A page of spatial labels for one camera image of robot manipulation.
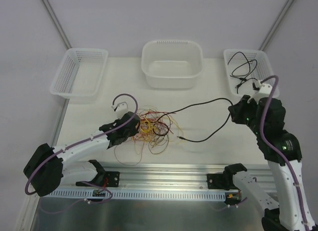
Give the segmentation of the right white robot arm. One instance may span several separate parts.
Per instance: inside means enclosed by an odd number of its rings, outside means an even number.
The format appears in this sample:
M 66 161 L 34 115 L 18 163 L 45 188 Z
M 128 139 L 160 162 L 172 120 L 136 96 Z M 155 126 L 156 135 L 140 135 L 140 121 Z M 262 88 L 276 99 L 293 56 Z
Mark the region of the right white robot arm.
M 284 130 L 286 114 L 282 102 L 249 95 L 228 108 L 236 124 L 247 125 L 272 172 L 278 201 L 274 201 L 249 175 L 241 163 L 223 171 L 225 190 L 239 189 L 262 214 L 265 231 L 316 231 L 302 185 L 302 154 L 297 138 Z

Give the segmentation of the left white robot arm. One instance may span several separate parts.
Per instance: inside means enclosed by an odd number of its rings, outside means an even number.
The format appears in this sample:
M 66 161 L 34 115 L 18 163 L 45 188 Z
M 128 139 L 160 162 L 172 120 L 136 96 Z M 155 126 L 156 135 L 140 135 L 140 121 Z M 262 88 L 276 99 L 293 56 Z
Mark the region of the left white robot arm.
M 135 136 L 140 127 L 140 118 L 129 111 L 120 119 L 104 124 L 89 138 L 67 146 L 40 145 L 23 173 L 27 177 L 26 195 L 46 196 L 60 185 L 104 187 L 110 180 L 107 171 L 95 159 L 82 158 L 118 146 Z

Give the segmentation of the right white perforated basket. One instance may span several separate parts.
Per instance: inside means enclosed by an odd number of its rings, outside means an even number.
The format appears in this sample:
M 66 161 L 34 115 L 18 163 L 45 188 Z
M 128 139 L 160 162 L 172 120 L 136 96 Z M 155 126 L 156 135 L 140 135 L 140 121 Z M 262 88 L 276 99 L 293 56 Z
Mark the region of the right white perforated basket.
M 230 92 L 236 97 L 254 94 L 253 82 L 274 75 L 264 51 L 225 49 L 223 56 Z

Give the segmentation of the white perforated basket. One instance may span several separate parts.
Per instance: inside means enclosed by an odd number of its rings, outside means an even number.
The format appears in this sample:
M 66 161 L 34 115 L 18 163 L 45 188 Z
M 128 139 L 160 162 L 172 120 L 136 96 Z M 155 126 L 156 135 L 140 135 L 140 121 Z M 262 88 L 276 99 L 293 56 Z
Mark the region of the white perforated basket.
M 264 51 L 225 49 L 223 56 L 230 92 L 236 97 L 254 94 L 253 82 L 274 75 Z
M 68 49 L 57 69 L 50 93 L 77 101 L 93 100 L 105 72 L 108 51 L 97 48 Z

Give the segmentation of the left white perforated basket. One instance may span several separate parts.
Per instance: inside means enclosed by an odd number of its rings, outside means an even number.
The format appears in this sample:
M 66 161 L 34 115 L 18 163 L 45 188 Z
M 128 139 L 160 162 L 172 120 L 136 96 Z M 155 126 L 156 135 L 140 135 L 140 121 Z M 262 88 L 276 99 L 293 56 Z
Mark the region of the left white perforated basket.
M 50 93 L 77 101 L 93 100 L 105 72 L 108 51 L 97 48 L 68 49 L 57 69 Z

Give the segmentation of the white centre plastic tub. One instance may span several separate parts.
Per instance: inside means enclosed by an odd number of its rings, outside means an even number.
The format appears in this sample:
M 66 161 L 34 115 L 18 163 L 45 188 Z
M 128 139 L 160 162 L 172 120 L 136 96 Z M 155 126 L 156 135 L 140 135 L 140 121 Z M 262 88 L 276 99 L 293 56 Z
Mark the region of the white centre plastic tub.
M 193 41 L 154 40 L 142 49 L 141 70 L 156 89 L 190 89 L 204 68 L 201 46 Z

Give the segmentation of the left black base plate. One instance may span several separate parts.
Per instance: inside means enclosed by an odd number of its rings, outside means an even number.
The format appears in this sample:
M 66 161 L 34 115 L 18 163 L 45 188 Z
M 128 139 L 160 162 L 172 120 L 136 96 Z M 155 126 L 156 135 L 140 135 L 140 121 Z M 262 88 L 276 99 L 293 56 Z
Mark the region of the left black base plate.
M 118 187 L 120 180 L 120 172 L 118 171 L 95 171 L 93 174 L 87 175 L 85 178 L 80 178 L 75 183 L 76 186 L 86 186 L 86 183 L 92 184 L 94 187 Z

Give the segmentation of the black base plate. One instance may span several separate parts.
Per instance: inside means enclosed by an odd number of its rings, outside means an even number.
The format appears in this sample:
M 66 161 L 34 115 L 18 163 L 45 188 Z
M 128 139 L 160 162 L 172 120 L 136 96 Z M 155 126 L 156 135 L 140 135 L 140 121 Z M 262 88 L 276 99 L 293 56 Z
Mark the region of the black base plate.
M 120 172 L 118 171 L 95 171 L 93 174 L 87 175 L 85 178 L 80 178 L 75 183 L 76 186 L 86 186 L 86 183 L 92 184 L 94 187 L 118 187 L 120 180 Z
M 208 173 L 207 174 L 208 189 L 220 190 L 237 190 L 238 188 L 233 184 L 233 176 L 223 173 Z

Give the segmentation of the aluminium mounting rail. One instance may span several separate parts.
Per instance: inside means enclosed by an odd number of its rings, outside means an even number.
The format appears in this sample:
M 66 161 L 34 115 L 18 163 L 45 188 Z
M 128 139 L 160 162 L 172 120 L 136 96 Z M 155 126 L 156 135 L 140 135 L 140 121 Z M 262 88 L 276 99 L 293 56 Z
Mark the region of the aluminium mounting rail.
M 101 162 L 106 171 L 117 171 L 118 189 L 199 191 L 208 190 L 207 174 L 222 173 L 227 165 L 190 165 L 190 164 L 138 164 L 126 166 L 119 163 Z M 276 193 L 273 173 L 267 164 L 244 165 L 251 177 L 267 193 Z M 75 188 L 77 181 L 90 181 L 85 175 L 62 178 L 59 188 Z

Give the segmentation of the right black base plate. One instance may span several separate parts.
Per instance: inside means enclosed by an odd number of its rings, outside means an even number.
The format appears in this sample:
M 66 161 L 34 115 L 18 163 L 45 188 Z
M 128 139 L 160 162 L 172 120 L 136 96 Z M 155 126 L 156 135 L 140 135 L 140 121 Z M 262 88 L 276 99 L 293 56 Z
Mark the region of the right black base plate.
M 233 176 L 223 173 L 208 173 L 207 174 L 208 189 L 220 190 L 237 190 L 238 188 L 233 184 Z

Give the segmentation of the right aluminium frame post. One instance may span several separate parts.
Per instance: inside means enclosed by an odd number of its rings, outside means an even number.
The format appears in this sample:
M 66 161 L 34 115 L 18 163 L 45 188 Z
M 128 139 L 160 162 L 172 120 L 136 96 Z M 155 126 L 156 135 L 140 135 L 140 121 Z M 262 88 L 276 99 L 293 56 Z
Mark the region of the right aluminium frame post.
M 259 50 L 265 51 L 270 45 L 271 41 L 274 39 L 275 34 L 278 32 L 279 27 L 283 23 L 285 17 L 288 15 L 292 6 L 296 3 L 297 0 L 286 0 L 277 14 L 275 20 L 273 21 L 271 27 L 269 28 L 266 36 L 264 37 L 261 45 L 259 46 Z

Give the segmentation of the aluminium frame post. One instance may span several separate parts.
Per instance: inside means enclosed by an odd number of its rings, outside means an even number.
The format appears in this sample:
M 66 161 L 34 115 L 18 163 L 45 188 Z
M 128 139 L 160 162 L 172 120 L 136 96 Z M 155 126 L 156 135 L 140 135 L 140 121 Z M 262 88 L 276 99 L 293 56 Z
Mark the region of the aluminium frame post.
M 292 6 L 296 3 L 297 0 L 286 0 L 277 14 L 275 20 L 273 21 L 271 27 L 269 28 L 266 36 L 264 37 L 261 45 L 259 46 L 259 50 L 265 51 L 270 45 L 271 41 L 274 39 L 275 34 L 278 32 L 279 27 L 283 23 L 285 17 L 288 15 Z
M 51 5 L 51 3 L 49 2 L 49 0 L 40 0 L 41 3 L 43 4 L 48 16 L 50 17 L 50 20 L 52 21 L 52 23 L 54 24 L 54 27 L 64 45 L 64 47 L 68 50 L 70 49 L 71 43 L 58 19 L 58 17 L 56 16 L 56 13 Z

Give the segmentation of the left aluminium frame post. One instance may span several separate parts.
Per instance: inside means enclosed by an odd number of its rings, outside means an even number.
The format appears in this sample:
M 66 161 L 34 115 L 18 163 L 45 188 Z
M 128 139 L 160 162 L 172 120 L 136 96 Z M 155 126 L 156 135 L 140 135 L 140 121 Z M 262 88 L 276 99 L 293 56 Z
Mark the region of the left aluminium frame post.
M 50 20 L 52 21 L 52 23 L 54 24 L 54 27 L 64 45 L 64 47 L 68 50 L 70 49 L 71 43 L 58 19 L 58 17 L 56 16 L 56 13 L 51 5 L 51 3 L 49 2 L 49 0 L 40 0 L 41 3 L 43 4 L 48 16 L 50 17 Z

